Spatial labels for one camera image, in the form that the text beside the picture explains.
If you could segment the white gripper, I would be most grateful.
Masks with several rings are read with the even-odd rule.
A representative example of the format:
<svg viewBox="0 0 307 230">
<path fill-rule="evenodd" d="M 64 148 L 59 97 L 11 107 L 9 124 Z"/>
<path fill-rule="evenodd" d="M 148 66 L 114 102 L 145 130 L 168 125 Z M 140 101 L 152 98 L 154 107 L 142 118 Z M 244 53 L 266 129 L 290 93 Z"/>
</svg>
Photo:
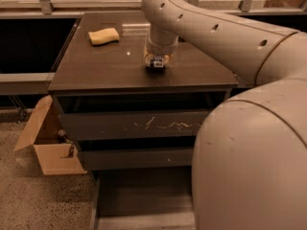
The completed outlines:
<svg viewBox="0 0 307 230">
<path fill-rule="evenodd" d="M 173 52 L 177 49 L 177 38 L 175 37 L 171 42 L 157 43 L 149 36 L 146 37 L 143 59 L 146 67 L 151 66 L 151 61 L 154 55 L 163 55 L 162 63 L 164 67 L 168 67 L 173 58 Z"/>
</svg>

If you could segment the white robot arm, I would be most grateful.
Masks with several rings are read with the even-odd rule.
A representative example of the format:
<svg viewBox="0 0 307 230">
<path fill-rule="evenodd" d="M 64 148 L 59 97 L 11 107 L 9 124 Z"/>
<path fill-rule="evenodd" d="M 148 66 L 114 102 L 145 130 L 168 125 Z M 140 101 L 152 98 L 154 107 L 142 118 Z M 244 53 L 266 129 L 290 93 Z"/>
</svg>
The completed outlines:
<svg viewBox="0 0 307 230">
<path fill-rule="evenodd" d="M 307 230 L 307 34 L 199 7 L 142 0 L 147 50 L 182 38 L 249 84 L 204 120 L 192 159 L 197 230 Z"/>
</svg>

